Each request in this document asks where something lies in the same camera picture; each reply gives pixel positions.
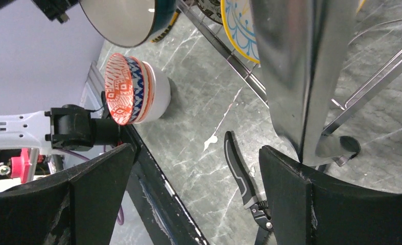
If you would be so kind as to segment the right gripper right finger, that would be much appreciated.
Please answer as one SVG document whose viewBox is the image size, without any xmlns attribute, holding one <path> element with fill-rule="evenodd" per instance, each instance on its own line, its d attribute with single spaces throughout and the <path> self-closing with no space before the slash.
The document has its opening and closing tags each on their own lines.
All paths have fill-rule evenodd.
<svg viewBox="0 0 402 245">
<path fill-rule="evenodd" d="M 278 244 L 402 244 L 402 193 L 344 182 L 268 145 L 259 165 Z"/>
</svg>

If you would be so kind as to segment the brown floral bowl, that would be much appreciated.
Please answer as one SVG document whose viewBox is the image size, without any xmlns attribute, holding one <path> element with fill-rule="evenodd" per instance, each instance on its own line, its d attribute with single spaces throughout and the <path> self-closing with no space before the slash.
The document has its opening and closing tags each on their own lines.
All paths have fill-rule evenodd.
<svg viewBox="0 0 402 245">
<path fill-rule="evenodd" d="M 219 0 L 197 0 L 197 6 L 201 12 L 210 20 L 222 25 L 221 1 Z"/>
</svg>

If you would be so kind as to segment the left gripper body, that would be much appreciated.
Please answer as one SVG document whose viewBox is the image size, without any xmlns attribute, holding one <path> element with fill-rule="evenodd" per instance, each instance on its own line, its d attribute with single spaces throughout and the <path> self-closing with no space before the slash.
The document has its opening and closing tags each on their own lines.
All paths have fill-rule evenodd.
<svg viewBox="0 0 402 245">
<path fill-rule="evenodd" d="M 0 10 L 13 4 L 16 0 L 0 0 Z M 38 8 L 50 21 L 57 20 L 61 24 L 69 20 L 67 11 L 79 4 L 79 0 L 32 0 Z"/>
</svg>

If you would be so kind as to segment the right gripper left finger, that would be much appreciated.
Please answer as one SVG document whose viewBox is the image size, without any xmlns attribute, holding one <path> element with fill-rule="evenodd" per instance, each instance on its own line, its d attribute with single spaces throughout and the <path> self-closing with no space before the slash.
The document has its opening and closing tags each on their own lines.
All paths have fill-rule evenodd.
<svg viewBox="0 0 402 245">
<path fill-rule="evenodd" d="M 0 192 L 0 244 L 109 244 L 135 154 L 124 143 Z"/>
</svg>

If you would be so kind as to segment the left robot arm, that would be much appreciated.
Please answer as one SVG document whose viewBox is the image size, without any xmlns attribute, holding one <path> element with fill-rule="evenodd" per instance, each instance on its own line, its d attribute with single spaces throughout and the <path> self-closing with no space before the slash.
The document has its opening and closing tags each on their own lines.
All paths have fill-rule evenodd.
<svg viewBox="0 0 402 245">
<path fill-rule="evenodd" d="M 12 80 L 25 84 L 21 76 L 31 71 L 37 85 L 46 81 L 64 82 L 67 76 L 55 65 L 56 52 L 70 53 L 69 44 L 60 39 L 47 45 L 46 54 L 36 53 L 29 60 L 0 54 L 0 83 Z M 0 115 L 0 149 L 36 148 L 47 154 L 53 149 L 87 151 L 95 145 L 116 144 L 120 127 L 112 119 L 92 118 L 90 111 L 65 105 L 49 111 Z"/>
</svg>

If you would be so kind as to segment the steel dish rack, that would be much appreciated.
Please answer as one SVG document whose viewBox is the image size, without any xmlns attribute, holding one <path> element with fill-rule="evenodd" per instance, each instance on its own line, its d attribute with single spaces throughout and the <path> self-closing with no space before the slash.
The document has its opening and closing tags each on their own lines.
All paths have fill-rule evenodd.
<svg viewBox="0 0 402 245">
<path fill-rule="evenodd" d="M 269 107 L 273 128 L 307 166 L 344 165 L 360 152 L 357 140 L 333 132 L 402 73 L 402 49 L 358 88 L 340 114 L 334 103 L 346 49 L 361 1 L 249 1 L 259 64 L 234 49 L 223 25 L 216 31 L 191 4 L 179 9 Z"/>
</svg>

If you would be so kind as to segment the red patterned bowl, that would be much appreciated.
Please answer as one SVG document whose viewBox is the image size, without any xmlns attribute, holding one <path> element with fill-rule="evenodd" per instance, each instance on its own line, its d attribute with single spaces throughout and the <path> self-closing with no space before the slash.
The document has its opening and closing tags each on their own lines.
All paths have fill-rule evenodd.
<svg viewBox="0 0 402 245">
<path fill-rule="evenodd" d="M 112 119 L 121 126 L 154 121 L 170 104 L 169 79 L 148 62 L 114 53 L 106 64 L 105 98 Z"/>
</svg>

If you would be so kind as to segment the yellow teal patterned bowl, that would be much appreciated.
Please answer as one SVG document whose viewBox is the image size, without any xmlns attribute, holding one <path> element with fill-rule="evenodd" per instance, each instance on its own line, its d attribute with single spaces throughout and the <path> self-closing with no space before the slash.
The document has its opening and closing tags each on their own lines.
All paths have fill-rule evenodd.
<svg viewBox="0 0 402 245">
<path fill-rule="evenodd" d="M 259 64 L 259 54 L 249 1 L 221 1 L 225 33 L 232 46 L 243 57 Z"/>
</svg>

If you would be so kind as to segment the teal white bowl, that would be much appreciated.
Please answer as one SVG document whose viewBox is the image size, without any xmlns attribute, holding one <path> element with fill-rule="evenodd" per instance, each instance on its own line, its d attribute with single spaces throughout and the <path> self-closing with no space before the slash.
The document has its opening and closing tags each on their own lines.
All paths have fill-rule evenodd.
<svg viewBox="0 0 402 245">
<path fill-rule="evenodd" d="M 110 43 L 136 47 L 168 28 L 175 0 L 83 0 L 81 8 L 91 25 Z"/>
</svg>

